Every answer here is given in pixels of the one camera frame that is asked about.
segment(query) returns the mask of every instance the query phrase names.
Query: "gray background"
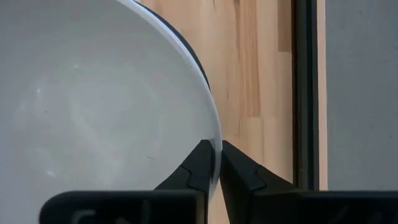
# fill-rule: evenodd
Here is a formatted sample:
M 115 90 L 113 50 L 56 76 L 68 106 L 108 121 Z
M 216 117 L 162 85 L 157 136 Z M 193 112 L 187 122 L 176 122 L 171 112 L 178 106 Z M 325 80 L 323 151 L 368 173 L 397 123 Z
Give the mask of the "gray background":
M 326 0 L 329 189 L 398 189 L 397 12 Z

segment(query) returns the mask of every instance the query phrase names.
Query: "wooden surface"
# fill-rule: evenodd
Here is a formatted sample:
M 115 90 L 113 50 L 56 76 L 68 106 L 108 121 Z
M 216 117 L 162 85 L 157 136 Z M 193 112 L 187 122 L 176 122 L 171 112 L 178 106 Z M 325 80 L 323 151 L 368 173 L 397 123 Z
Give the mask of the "wooden surface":
M 291 0 L 141 0 L 189 41 L 223 138 L 292 181 Z M 228 223 L 220 185 L 209 223 Z

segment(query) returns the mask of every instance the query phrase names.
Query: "black frame edge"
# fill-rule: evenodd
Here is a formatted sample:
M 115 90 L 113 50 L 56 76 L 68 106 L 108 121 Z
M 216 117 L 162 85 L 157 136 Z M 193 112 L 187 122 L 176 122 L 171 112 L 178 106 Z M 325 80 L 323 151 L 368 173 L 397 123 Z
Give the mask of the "black frame edge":
M 292 0 L 294 185 L 319 189 L 317 0 Z

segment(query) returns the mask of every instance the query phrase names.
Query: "wood grain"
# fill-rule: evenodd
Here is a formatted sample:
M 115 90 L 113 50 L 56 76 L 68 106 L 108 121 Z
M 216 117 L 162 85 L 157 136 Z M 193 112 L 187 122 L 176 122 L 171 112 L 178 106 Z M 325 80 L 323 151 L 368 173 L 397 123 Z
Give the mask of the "wood grain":
M 224 139 L 292 181 L 291 0 L 141 0 L 197 53 Z M 220 185 L 209 223 L 228 223 Z

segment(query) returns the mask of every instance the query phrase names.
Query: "wooden board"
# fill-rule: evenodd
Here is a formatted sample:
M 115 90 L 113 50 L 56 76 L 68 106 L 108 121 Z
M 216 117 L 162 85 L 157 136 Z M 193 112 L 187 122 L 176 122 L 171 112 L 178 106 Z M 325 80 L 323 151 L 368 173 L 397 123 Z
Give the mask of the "wooden board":
M 224 139 L 292 181 L 291 0 L 141 0 L 197 53 Z M 228 223 L 221 187 L 209 223 Z

